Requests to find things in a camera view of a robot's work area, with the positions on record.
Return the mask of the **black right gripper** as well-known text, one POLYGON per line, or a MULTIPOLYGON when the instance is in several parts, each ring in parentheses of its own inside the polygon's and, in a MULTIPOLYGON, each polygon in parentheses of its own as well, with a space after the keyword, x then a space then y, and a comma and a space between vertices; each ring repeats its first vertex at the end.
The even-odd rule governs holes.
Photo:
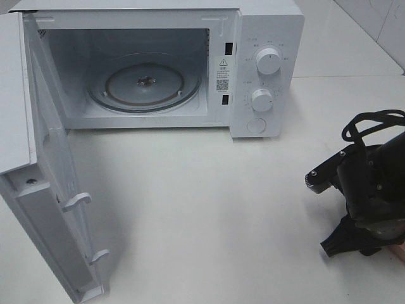
POLYGON ((400 148, 368 146, 343 160, 337 173, 347 215, 320 243, 327 257, 350 251, 369 257, 382 249, 382 240, 404 237, 404 152, 400 148), (373 238, 361 243, 361 232, 373 238))

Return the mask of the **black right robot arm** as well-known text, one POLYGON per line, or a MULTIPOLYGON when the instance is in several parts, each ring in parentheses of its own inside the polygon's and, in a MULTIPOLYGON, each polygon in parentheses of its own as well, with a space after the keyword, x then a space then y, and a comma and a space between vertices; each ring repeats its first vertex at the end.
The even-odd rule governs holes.
POLYGON ((329 164, 328 186, 346 199, 347 214, 321 242, 328 257, 349 251, 370 256, 404 242, 404 134, 345 154, 329 164))

